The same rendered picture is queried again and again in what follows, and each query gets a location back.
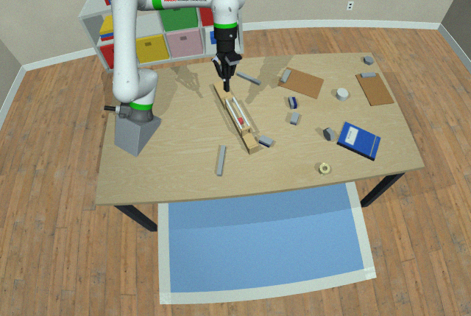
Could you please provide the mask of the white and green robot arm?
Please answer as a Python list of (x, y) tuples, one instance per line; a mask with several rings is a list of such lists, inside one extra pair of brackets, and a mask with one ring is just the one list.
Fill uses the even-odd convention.
[[(121, 102), (104, 110), (115, 111), (119, 118), (134, 122), (153, 120), (158, 74), (138, 69), (136, 54), (137, 10), (170, 10), (188, 7), (211, 8), (214, 38), (232, 41), (237, 38), (238, 9), (245, 0), (110, 0), (113, 17), (113, 95)], [(147, 118), (148, 117), (148, 118)]]

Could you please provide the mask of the blue notebook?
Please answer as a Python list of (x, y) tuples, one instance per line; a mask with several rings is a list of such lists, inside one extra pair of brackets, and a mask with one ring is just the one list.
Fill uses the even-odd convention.
[(380, 137), (348, 122), (344, 123), (337, 145), (374, 161)]

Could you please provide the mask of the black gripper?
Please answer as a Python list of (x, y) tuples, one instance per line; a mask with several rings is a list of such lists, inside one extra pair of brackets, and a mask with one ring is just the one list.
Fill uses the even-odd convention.
[[(229, 66), (225, 60), (225, 52), (235, 52), (235, 40), (232, 41), (216, 41), (216, 56), (211, 59), (214, 62), (218, 76), (224, 81), (224, 90), (226, 92), (230, 91), (230, 80), (231, 76), (234, 75), (236, 65)], [(221, 61), (222, 70), (218, 64), (218, 59)]]

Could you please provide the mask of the pale grey cylinder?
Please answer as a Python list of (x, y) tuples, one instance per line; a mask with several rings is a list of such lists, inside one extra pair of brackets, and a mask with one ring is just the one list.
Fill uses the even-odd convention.
[(336, 93), (336, 98), (340, 101), (345, 101), (348, 96), (348, 91), (344, 88), (339, 88)]

